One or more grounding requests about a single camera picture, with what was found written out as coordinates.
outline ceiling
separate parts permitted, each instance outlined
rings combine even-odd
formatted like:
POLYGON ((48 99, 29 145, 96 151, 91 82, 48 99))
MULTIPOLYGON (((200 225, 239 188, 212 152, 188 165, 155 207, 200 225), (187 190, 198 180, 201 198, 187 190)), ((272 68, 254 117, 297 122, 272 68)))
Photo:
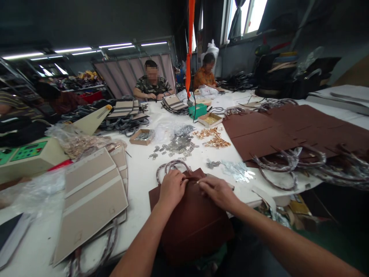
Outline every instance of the ceiling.
POLYGON ((0 55, 172 35, 170 0, 1 1, 0 55))

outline folding screen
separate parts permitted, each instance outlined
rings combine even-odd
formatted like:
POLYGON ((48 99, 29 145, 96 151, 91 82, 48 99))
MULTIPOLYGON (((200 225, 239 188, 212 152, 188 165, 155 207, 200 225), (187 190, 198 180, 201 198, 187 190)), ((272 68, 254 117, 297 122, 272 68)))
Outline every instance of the folding screen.
POLYGON ((173 90, 176 82, 170 54, 159 54, 137 58, 122 58, 94 62, 97 72, 104 78, 116 98, 133 95, 137 80, 145 74, 145 62, 152 59, 158 65, 159 75, 166 78, 173 90))

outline green control panel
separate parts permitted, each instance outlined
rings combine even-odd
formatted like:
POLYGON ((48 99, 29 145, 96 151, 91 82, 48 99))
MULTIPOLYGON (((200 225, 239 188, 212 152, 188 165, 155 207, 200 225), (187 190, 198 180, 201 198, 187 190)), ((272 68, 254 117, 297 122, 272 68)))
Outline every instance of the green control panel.
POLYGON ((18 151, 11 159, 11 162, 40 155, 46 144, 47 141, 31 145, 25 145, 18 148, 18 151))
POLYGON ((0 165, 6 164, 18 148, 7 148, 0 150, 0 165))

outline sewing machine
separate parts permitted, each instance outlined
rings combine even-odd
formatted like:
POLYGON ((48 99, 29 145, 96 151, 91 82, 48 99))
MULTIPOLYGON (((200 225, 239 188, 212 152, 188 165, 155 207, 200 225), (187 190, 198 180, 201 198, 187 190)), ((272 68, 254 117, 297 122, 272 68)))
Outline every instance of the sewing machine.
MULTIPOLYGON (((112 109, 107 105, 73 123, 84 134, 92 135, 112 109)), ((20 177, 31 177, 68 160, 57 139, 44 137, 27 145, 0 149, 0 184, 20 177)))
POLYGON ((44 137, 30 144, 0 150, 0 183, 31 177, 68 160, 57 139, 44 137))

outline white table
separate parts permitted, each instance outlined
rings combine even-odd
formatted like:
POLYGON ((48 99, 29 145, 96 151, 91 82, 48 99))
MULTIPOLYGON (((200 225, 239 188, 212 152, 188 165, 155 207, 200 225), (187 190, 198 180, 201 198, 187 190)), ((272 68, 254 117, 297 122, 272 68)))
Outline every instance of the white table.
MULTIPOLYGON (((246 103, 251 95, 251 92, 235 92, 226 95, 218 96, 212 101, 213 107, 231 107, 238 103, 246 103)), ((251 102, 261 100, 261 98, 253 97, 251 102)), ((346 120, 358 126, 369 129, 368 117, 358 115, 353 112, 342 110, 339 108, 327 107, 315 103, 309 103, 306 101, 299 101, 300 104, 309 104, 312 107, 321 110, 327 114, 333 115, 337 118, 346 120)), ((161 109, 161 103, 149 102, 147 114, 150 116, 150 125, 143 128, 155 128, 159 123, 172 122, 173 124, 179 124, 180 122, 192 124, 192 120, 188 116, 175 116, 164 109, 161 109)), ((200 123, 194 123, 198 130, 204 128, 200 123)), ((225 130, 221 131, 221 137, 231 142, 225 130)), ((112 259, 118 259, 124 251, 127 250, 133 239, 146 222, 150 215, 150 203, 148 192, 156 187, 156 170, 164 163, 167 163, 174 158, 181 157, 183 155, 175 155, 169 157, 166 155, 159 156, 156 160, 152 160, 148 156, 153 153, 155 144, 148 146, 133 145, 129 143, 129 139, 116 132, 110 134, 112 138, 120 138, 127 144, 127 152, 132 156, 126 155, 128 164, 128 218, 119 227, 119 235, 116 247, 112 253, 112 259)), ((306 190, 306 185, 309 184, 310 188, 317 186, 321 181, 315 177, 307 178, 302 174, 298 174, 299 185, 295 192, 286 192, 272 188, 265 179, 260 175, 258 170, 251 169, 255 172, 255 178, 250 180, 249 183, 235 182, 230 176, 222 172, 222 166, 215 167, 210 170, 206 167, 206 159, 209 158, 211 161, 232 161, 241 162, 241 157, 236 151, 234 146, 230 146, 223 149, 213 149, 209 147, 203 147, 202 143, 207 140, 199 140, 195 137, 192 140, 199 148, 195 148, 192 151, 192 156, 187 157, 187 165, 193 170, 201 167, 205 173, 211 173, 217 177, 225 179, 227 182, 235 186, 235 194, 245 203, 253 204, 261 200, 261 198, 251 191, 252 186, 256 186, 272 197, 280 197, 284 195, 290 195, 294 193, 300 193, 306 190)), ((268 175, 276 183, 291 182, 291 178, 288 174, 271 173, 268 175)), ((63 196, 64 192, 57 193, 51 196, 45 207, 43 207, 43 213, 40 215, 30 226, 24 239, 22 240, 18 250, 16 251, 11 263, 1 271, 2 277, 21 277, 21 276, 65 276, 65 265, 60 265, 53 268, 49 265, 51 255, 54 251, 55 244, 58 237, 60 219, 63 208, 63 196)), ((17 212, 26 212, 29 209, 27 204, 14 207, 8 207, 0 210, 0 224, 14 217, 17 212)), ((101 237, 90 245, 85 246, 81 259, 82 269, 88 269, 100 260, 102 255, 102 249, 105 245, 106 237, 101 237)))

